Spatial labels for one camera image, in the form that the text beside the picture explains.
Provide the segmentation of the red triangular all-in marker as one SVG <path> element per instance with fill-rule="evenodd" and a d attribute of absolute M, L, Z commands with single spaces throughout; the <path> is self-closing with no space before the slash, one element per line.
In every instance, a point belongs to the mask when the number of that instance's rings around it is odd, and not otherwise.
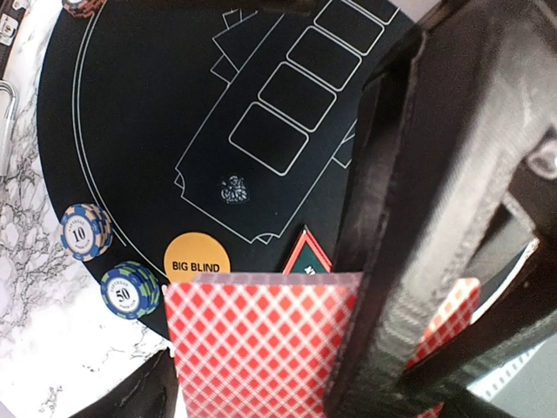
<path fill-rule="evenodd" d="M 286 260 L 282 274 L 314 275 L 329 273 L 331 269 L 332 262 L 308 226 L 304 226 Z"/>

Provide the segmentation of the white chip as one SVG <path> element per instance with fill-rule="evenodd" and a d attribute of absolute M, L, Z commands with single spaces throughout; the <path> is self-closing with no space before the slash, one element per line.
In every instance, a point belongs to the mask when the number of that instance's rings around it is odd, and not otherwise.
<path fill-rule="evenodd" d="M 87 262 L 103 255 L 111 246 L 114 233 L 108 213 L 101 206 L 74 204 L 60 221 L 64 249 L 76 260 Z"/>

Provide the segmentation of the brown chip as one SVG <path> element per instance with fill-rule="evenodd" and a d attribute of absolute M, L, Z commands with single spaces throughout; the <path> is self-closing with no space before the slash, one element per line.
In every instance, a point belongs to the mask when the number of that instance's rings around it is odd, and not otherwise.
<path fill-rule="evenodd" d="M 93 16 L 105 4 L 105 0 L 62 0 L 63 9 L 74 18 Z"/>

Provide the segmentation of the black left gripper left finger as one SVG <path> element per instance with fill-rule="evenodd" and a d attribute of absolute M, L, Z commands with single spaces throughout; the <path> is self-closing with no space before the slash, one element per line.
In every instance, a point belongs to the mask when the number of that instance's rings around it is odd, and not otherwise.
<path fill-rule="evenodd" d="M 175 416 L 178 378 L 169 349 L 154 354 L 107 395 L 80 411 L 81 417 Z"/>

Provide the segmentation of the red playing card deck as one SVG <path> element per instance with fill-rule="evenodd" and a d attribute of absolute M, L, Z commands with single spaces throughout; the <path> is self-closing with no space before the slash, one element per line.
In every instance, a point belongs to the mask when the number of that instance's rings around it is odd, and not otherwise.
<path fill-rule="evenodd" d="M 164 304 L 190 417 L 321 417 L 357 273 L 204 273 Z"/>

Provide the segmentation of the green 50 chip stack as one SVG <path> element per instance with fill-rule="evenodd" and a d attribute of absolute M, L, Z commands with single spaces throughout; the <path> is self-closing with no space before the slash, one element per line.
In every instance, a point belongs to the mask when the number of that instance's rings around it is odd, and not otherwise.
<path fill-rule="evenodd" d="M 153 313 L 161 301 L 156 276 L 136 261 L 124 261 L 107 271 L 101 279 L 100 291 L 107 308 L 127 320 Z"/>

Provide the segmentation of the orange big blind button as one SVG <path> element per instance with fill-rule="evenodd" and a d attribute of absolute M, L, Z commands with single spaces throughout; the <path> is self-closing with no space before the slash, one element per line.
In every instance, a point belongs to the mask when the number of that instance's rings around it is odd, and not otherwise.
<path fill-rule="evenodd" d="M 170 283 L 189 283 L 201 273 L 229 273 L 225 248 L 211 235 L 190 232 L 177 236 L 164 253 L 164 272 Z"/>

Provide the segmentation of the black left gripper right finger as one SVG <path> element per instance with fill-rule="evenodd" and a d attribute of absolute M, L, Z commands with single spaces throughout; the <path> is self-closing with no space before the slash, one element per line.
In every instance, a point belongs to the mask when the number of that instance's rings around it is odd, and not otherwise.
<path fill-rule="evenodd" d="M 366 80 L 333 259 L 363 273 L 329 417 L 480 409 L 469 383 L 556 332 L 556 4 L 442 1 Z M 540 244 L 469 328 L 412 365 L 457 280 Z"/>

